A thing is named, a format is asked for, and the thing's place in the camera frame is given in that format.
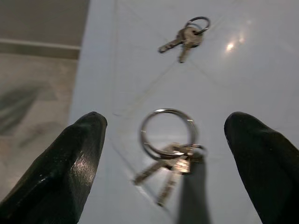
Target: baseboard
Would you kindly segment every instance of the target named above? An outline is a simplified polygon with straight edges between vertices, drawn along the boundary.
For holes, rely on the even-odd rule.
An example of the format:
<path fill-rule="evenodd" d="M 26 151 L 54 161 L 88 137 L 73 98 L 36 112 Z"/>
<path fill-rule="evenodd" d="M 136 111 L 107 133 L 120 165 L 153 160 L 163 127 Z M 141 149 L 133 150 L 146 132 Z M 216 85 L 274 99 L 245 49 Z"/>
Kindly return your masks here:
<path fill-rule="evenodd" d="M 0 53 L 78 59 L 80 47 L 0 39 Z"/>

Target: white table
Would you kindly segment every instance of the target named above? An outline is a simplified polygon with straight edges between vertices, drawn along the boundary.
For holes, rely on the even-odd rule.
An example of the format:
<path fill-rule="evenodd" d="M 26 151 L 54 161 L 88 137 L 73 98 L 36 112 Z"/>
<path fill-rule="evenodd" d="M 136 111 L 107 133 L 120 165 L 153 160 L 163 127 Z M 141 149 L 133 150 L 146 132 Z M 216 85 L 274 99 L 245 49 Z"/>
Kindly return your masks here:
<path fill-rule="evenodd" d="M 154 203 L 166 170 L 141 188 L 131 182 L 152 163 L 140 148 L 139 125 L 168 107 L 194 119 L 208 149 L 196 173 L 206 170 L 205 183 L 190 182 L 206 224 L 260 224 L 223 126 L 230 113 L 243 111 L 299 146 L 298 9 L 297 0 L 92 0 L 70 123 L 95 110 L 108 128 L 80 223 L 175 223 L 181 186 L 165 210 Z M 187 61 L 177 62 L 180 47 L 159 54 L 195 16 L 209 17 L 212 26 Z M 186 139 L 185 127 L 171 118 L 149 127 L 156 146 Z"/>

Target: bunch of keys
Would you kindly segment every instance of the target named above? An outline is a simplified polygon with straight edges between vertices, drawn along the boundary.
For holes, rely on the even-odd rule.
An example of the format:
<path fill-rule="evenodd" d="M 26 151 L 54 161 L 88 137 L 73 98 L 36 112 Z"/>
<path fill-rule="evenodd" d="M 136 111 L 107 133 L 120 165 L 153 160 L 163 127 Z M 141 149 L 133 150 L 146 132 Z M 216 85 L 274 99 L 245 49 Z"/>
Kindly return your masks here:
<path fill-rule="evenodd" d="M 196 20 L 205 20 L 207 22 L 207 25 L 204 29 L 198 29 L 195 27 L 192 27 L 192 22 Z M 210 20 L 207 17 L 200 16 L 195 17 L 191 20 L 189 20 L 183 29 L 181 29 L 175 40 L 170 41 L 169 43 L 163 45 L 162 47 L 159 47 L 159 52 L 164 53 L 179 44 L 183 44 L 183 51 L 181 52 L 178 61 L 180 63 L 184 63 L 186 60 L 186 57 L 188 55 L 188 52 L 191 48 L 195 48 L 199 46 L 203 39 L 203 33 L 207 31 L 210 28 Z"/>
<path fill-rule="evenodd" d="M 147 122 L 155 115 L 159 113 L 172 113 L 178 115 L 189 127 L 190 131 L 190 143 L 180 145 L 178 143 L 172 143 L 162 150 L 154 148 L 146 138 L 145 127 Z M 141 141 L 145 149 L 151 150 L 159 155 L 159 159 L 150 165 L 148 168 L 137 174 L 134 178 L 134 184 L 140 185 L 152 174 L 157 172 L 160 168 L 168 168 L 171 172 L 165 182 L 163 189 L 161 190 L 157 204 L 161 207 L 164 206 L 166 200 L 169 198 L 174 186 L 179 180 L 181 175 L 191 172 L 191 163 L 200 162 L 203 159 L 203 154 L 194 153 L 194 148 L 204 149 L 201 145 L 195 144 L 197 136 L 197 129 L 193 120 L 181 111 L 175 109 L 159 109 L 150 114 L 142 123 L 141 127 Z"/>

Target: key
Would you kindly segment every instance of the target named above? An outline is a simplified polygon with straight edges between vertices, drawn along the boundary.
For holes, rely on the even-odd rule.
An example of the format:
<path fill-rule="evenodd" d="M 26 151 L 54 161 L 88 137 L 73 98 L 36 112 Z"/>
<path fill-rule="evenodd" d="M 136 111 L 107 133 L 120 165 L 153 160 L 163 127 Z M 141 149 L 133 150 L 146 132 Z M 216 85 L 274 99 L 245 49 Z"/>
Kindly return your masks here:
<path fill-rule="evenodd" d="M 165 147 L 163 151 L 169 153 L 177 149 L 178 146 L 178 143 L 172 143 L 169 146 Z M 172 161 L 175 159 L 161 159 L 157 162 L 154 162 L 151 166 L 143 170 L 140 174 L 137 174 L 137 176 L 133 180 L 134 185 L 140 185 L 145 179 L 147 179 L 149 176 L 151 176 L 153 173 L 155 173 L 162 167 L 167 166 L 168 168 L 171 168 L 176 163 L 176 161 Z"/>
<path fill-rule="evenodd" d="M 176 37 L 175 40 L 168 42 L 167 44 L 163 45 L 162 47 L 159 47 L 158 51 L 160 53 L 164 53 L 164 52 L 166 52 L 166 51 L 168 51 L 168 50 L 170 50 L 170 49 L 178 46 L 179 44 L 183 43 L 184 39 L 183 39 L 183 35 L 182 34 L 183 34 L 184 30 L 185 30 L 185 28 L 181 29 L 178 32 L 177 37 Z"/>
<path fill-rule="evenodd" d="M 186 27 L 182 33 L 183 51 L 179 56 L 178 61 L 184 63 L 191 48 L 199 46 L 202 42 L 202 34 L 196 35 L 200 30 L 195 27 Z"/>
<path fill-rule="evenodd" d="M 187 160 L 187 156 L 180 156 L 176 164 L 172 167 L 171 172 L 166 180 L 166 183 L 158 196 L 157 204 L 164 207 L 165 201 L 169 198 L 176 183 L 183 173 L 190 172 L 190 162 Z"/>

